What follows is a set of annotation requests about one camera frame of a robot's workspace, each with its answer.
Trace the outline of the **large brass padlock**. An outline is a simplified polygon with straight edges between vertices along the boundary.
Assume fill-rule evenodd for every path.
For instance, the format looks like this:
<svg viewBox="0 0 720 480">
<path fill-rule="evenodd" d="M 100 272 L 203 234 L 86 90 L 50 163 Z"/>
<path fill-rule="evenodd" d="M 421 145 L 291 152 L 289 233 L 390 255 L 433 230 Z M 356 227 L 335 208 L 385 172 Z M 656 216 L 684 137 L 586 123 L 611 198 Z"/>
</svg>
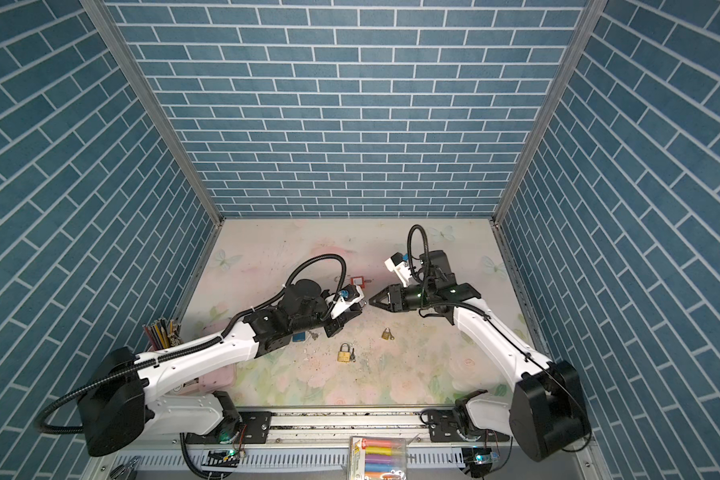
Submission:
<svg viewBox="0 0 720 480">
<path fill-rule="evenodd" d="M 337 361 L 340 363 L 352 363 L 355 361 L 354 347 L 349 343 L 342 343 L 337 353 Z"/>
</svg>

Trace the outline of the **small brass padlock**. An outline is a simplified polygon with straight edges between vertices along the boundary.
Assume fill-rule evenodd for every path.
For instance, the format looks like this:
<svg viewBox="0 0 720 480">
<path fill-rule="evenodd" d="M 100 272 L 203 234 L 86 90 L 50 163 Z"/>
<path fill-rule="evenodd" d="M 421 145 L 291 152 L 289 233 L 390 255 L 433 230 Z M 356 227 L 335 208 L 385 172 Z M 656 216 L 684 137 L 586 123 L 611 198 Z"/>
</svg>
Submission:
<svg viewBox="0 0 720 480">
<path fill-rule="evenodd" d="M 387 341 L 392 341 L 395 339 L 394 335 L 392 334 L 391 330 L 389 328 L 385 328 L 382 332 L 381 338 Z"/>
</svg>

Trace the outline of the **red padlock with key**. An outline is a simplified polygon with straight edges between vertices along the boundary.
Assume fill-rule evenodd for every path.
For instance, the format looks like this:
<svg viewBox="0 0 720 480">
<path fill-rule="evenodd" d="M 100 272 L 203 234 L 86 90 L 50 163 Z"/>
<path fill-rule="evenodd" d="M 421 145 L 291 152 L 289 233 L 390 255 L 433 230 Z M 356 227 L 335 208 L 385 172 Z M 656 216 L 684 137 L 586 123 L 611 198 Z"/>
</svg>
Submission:
<svg viewBox="0 0 720 480">
<path fill-rule="evenodd" d="M 361 275 L 351 276 L 350 283 L 365 291 L 373 283 L 373 279 L 368 276 Z"/>
</svg>

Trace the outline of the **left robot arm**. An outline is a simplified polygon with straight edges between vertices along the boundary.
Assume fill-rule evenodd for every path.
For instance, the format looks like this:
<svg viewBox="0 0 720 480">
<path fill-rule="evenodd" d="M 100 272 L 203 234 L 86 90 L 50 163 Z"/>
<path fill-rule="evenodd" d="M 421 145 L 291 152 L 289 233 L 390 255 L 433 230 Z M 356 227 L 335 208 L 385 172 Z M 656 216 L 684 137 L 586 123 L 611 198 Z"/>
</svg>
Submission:
<svg viewBox="0 0 720 480">
<path fill-rule="evenodd" d="M 48 435 L 83 435 L 92 457 L 130 445 L 146 433 L 207 435 L 239 417 L 223 392 L 199 397 L 176 395 L 191 380 L 274 352 L 294 335 L 323 329 L 339 333 L 362 312 L 364 292 L 339 275 L 334 290 L 324 290 L 299 275 L 307 267 L 333 259 L 321 254 L 297 266 L 282 288 L 259 305 L 235 314 L 218 333 L 152 352 L 134 354 L 122 347 L 110 352 L 89 381 L 45 406 L 33 421 Z"/>
</svg>

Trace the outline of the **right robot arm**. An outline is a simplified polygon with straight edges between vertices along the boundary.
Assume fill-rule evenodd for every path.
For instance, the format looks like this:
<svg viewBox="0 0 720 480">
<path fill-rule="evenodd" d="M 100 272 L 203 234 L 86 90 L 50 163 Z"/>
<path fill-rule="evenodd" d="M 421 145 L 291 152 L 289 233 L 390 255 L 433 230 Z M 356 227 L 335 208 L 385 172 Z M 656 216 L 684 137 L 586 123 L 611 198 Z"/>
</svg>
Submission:
<svg viewBox="0 0 720 480">
<path fill-rule="evenodd" d="M 593 439 L 576 369 L 555 362 L 516 335 L 468 283 L 458 283 L 448 257 L 424 241 L 419 255 L 397 252 L 385 262 L 399 281 L 374 295 L 370 305 L 389 313 L 443 318 L 470 338 L 496 365 L 512 389 L 510 403 L 476 390 L 456 400 L 456 432 L 467 441 L 488 433 L 515 441 L 539 462 L 562 451 L 579 453 Z"/>
</svg>

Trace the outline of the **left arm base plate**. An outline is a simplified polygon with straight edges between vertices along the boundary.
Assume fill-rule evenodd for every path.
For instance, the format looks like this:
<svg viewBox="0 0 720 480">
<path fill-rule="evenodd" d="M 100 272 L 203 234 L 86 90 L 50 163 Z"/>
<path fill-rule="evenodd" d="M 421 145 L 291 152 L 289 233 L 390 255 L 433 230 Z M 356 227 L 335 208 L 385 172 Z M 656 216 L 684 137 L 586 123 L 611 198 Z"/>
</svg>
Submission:
<svg viewBox="0 0 720 480">
<path fill-rule="evenodd" d="M 225 419 L 210 433 L 188 433 L 188 445 L 240 445 L 265 444 L 269 435 L 273 414 L 270 411 L 243 411 L 235 420 Z"/>
</svg>

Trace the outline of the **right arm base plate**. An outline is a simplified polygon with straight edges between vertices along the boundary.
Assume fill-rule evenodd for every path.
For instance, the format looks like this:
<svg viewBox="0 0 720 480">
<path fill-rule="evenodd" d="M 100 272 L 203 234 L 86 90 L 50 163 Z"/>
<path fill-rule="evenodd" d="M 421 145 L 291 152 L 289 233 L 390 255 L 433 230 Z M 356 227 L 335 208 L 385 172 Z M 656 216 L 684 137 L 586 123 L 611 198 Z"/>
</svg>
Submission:
<svg viewBox="0 0 720 480">
<path fill-rule="evenodd" d="M 509 435 L 490 429 L 478 429 L 467 415 L 457 408 L 427 408 L 419 412 L 419 420 L 428 430 L 433 443 L 501 443 L 510 440 Z"/>
</svg>

